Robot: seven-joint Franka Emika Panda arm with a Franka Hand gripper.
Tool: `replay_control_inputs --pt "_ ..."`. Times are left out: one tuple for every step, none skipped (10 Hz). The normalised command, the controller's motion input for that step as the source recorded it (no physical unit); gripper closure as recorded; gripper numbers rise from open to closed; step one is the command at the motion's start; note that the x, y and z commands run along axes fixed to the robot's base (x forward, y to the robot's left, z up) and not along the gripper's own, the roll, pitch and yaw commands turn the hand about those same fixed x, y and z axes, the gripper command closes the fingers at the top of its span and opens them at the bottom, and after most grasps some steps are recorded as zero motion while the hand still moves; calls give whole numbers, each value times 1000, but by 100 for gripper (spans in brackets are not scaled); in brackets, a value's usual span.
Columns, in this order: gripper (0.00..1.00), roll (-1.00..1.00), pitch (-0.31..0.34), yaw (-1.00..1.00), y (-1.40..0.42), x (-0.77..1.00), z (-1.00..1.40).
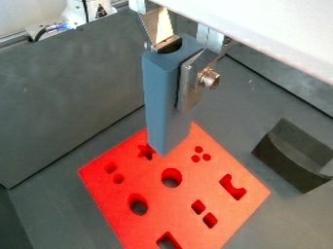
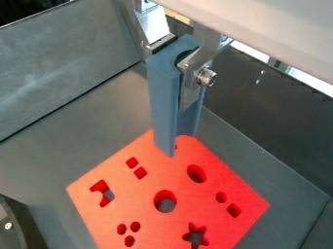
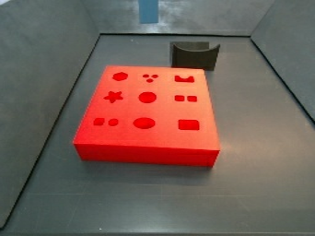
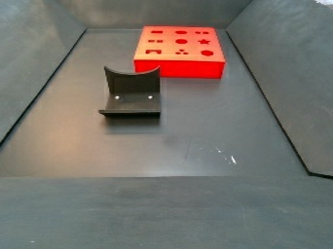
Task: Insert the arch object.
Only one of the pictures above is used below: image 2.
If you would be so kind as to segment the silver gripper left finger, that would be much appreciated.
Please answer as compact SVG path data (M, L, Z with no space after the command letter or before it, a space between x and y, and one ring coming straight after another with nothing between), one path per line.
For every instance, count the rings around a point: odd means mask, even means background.
M155 54L176 39L170 32L164 8L151 0L134 0L143 54Z

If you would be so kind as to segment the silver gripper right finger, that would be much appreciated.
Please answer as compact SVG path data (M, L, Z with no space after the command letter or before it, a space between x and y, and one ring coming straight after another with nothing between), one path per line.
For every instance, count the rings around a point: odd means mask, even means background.
M184 112L199 99L200 88L214 85L216 73L211 69L214 58L226 49L233 39L206 27L194 23L192 37L199 47L176 63L182 73L179 110Z

